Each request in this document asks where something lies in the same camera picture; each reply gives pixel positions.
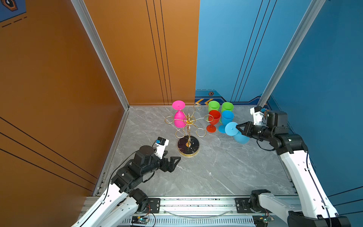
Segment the teal blue wine glass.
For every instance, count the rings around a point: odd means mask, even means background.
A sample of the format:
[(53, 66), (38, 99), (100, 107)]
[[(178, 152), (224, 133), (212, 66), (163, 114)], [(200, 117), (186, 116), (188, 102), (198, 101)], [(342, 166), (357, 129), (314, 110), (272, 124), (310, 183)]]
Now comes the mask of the teal blue wine glass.
[(237, 129), (236, 126), (236, 122), (228, 123), (225, 127), (226, 134), (233, 137), (236, 142), (240, 144), (246, 144), (250, 140), (250, 138), (242, 135), (242, 133)]

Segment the light blue wine glass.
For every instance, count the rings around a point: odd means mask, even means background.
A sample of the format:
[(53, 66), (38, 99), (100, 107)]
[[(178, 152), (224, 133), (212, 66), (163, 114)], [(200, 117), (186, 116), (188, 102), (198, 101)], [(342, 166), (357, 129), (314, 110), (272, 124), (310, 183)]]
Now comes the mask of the light blue wine glass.
[(225, 110), (221, 115), (221, 125), (218, 130), (222, 134), (226, 134), (226, 125), (231, 123), (234, 119), (234, 114), (231, 111)]

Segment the green wine glass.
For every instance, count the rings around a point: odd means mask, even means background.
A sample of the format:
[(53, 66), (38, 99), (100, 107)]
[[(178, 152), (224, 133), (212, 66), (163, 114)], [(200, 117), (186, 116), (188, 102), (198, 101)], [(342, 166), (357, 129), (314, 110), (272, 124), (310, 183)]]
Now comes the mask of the green wine glass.
[(230, 102), (224, 102), (221, 106), (221, 114), (224, 112), (224, 111), (230, 111), (230, 112), (233, 112), (233, 109), (234, 109), (234, 105)]
[(210, 101), (210, 102), (208, 103), (208, 112), (210, 112), (210, 111), (212, 111), (212, 110), (219, 111), (219, 109), (220, 109), (220, 104), (219, 104), (219, 102), (212, 100), (212, 101)]

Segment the red wine glass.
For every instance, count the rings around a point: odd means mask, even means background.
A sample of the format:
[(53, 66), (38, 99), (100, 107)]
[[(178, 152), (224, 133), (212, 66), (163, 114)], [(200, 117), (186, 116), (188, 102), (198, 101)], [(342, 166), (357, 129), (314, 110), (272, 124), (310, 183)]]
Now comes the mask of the red wine glass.
[(208, 115), (208, 122), (209, 125), (206, 127), (207, 132), (214, 133), (216, 132), (215, 125), (219, 122), (219, 119), (221, 117), (221, 113), (217, 110), (211, 110)]

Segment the magenta wine glass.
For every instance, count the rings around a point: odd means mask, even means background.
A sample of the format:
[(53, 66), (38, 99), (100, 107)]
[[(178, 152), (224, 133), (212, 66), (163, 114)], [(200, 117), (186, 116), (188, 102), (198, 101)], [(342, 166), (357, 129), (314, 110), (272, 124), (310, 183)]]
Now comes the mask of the magenta wine glass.
[(184, 121), (185, 114), (183, 113), (183, 109), (185, 108), (185, 103), (181, 100), (174, 101), (172, 104), (172, 108), (177, 112), (174, 115), (174, 124), (177, 128), (184, 128), (186, 123)]

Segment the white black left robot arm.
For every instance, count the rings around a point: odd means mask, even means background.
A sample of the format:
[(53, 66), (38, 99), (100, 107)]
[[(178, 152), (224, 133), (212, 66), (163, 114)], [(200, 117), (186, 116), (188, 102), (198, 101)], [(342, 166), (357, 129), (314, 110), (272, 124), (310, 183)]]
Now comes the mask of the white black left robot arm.
[(134, 152), (134, 159), (120, 168), (110, 180), (105, 192), (78, 220), (74, 227), (117, 227), (122, 220), (143, 211), (148, 196), (137, 186), (143, 176), (162, 170), (173, 172), (181, 157), (164, 157), (164, 146), (142, 146)]

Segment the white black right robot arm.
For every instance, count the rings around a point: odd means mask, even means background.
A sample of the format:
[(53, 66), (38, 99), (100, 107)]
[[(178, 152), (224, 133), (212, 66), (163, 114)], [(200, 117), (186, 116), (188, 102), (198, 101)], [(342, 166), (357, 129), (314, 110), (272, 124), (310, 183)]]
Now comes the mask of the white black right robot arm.
[(302, 137), (289, 133), (287, 113), (253, 107), (251, 115), (252, 122), (238, 124), (235, 128), (257, 142), (269, 142), (287, 168), (301, 203), (301, 208), (296, 209), (270, 191), (261, 189), (251, 192), (251, 210), (255, 213), (272, 212), (290, 227), (351, 226), (348, 217), (339, 215), (325, 194)]

